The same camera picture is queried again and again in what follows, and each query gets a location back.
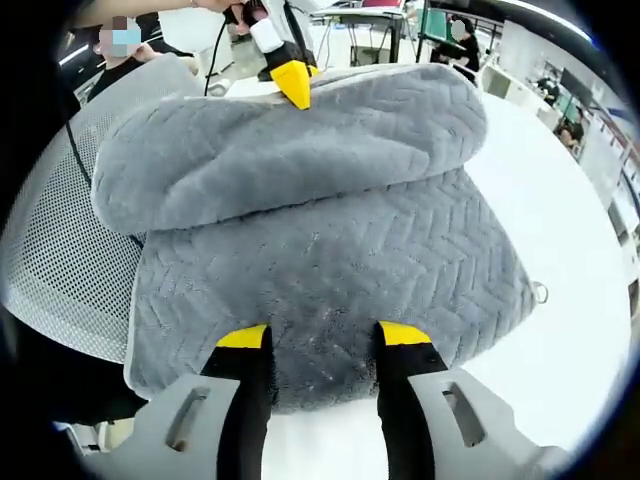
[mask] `office chair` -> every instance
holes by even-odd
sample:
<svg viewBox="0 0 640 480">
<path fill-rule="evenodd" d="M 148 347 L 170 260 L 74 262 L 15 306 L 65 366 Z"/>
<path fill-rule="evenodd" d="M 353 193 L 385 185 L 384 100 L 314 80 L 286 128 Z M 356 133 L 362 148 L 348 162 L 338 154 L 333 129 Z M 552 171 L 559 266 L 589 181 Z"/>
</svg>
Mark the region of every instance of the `office chair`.
<svg viewBox="0 0 640 480">
<path fill-rule="evenodd" d="M 123 114 L 169 94 L 201 92 L 174 55 L 106 89 L 70 121 L 89 176 L 100 142 Z M 0 240 L 0 302 L 55 342 L 123 363 L 140 252 L 131 238 L 107 230 L 95 217 L 90 185 L 62 128 L 22 186 Z"/>
</svg>

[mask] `white robot part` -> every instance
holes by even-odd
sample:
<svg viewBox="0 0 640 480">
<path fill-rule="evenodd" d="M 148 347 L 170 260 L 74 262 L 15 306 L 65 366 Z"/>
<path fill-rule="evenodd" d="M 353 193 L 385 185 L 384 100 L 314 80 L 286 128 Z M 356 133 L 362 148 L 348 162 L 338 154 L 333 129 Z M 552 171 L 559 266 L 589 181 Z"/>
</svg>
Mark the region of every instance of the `white robot part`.
<svg viewBox="0 0 640 480">
<path fill-rule="evenodd" d="M 284 45 L 269 17 L 257 22 L 249 31 L 262 53 L 271 53 Z"/>
</svg>

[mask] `wall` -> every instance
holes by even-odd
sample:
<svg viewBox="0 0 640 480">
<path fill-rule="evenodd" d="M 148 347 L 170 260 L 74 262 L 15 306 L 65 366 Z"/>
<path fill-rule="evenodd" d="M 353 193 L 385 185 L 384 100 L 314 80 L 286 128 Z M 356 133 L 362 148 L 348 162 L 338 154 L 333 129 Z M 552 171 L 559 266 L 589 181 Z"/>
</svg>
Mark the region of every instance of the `wall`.
<svg viewBox="0 0 640 480">
<path fill-rule="evenodd" d="M 566 68 L 592 90 L 594 87 L 602 90 L 599 102 L 605 108 L 629 110 L 601 78 L 574 56 L 517 23 L 504 22 L 499 59 L 502 68 L 519 80 L 525 81 L 534 74 L 536 64 L 542 59 L 556 67 Z M 631 123 L 619 118 L 615 118 L 615 122 L 631 138 L 638 139 L 637 129 Z"/>
</svg>

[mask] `folded gray blanket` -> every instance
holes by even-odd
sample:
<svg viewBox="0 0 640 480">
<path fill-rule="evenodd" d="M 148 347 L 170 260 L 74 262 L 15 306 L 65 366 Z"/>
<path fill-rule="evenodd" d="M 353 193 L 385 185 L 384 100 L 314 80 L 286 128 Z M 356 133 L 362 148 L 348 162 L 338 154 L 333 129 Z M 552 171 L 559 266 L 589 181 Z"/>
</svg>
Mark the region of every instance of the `folded gray blanket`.
<svg viewBox="0 0 640 480">
<path fill-rule="evenodd" d="M 133 114 L 92 191 L 107 227 L 148 232 L 130 385 L 150 397 L 265 322 L 280 411 L 371 395 L 381 319 L 427 332 L 449 364 L 492 346 L 534 295 L 462 168 L 485 134 L 473 87 L 435 65 L 326 73 L 308 111 L 270 95 Z"/>
</svg>

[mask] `chair backrest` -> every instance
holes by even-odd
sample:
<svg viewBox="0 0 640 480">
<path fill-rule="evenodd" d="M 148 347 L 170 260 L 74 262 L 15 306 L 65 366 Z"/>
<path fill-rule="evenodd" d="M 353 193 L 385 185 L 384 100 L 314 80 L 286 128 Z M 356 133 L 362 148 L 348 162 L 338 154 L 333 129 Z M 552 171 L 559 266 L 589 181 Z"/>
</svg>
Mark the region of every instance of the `chair backrest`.
<svg viewBox="0 0 640 480">
<path fill-rule="evenodd" d="M 169 54 L 134 70 L 75 115 L 70 126 L 89 174 L 114 122 L 173 93 L 201 95 L 202 86 Z M 22 186 L 0 240 L 0 302 L 52 340 L 123 362 L 139 257 L 130 238 L 95 217 L 63 128 Z"/>
</svg>

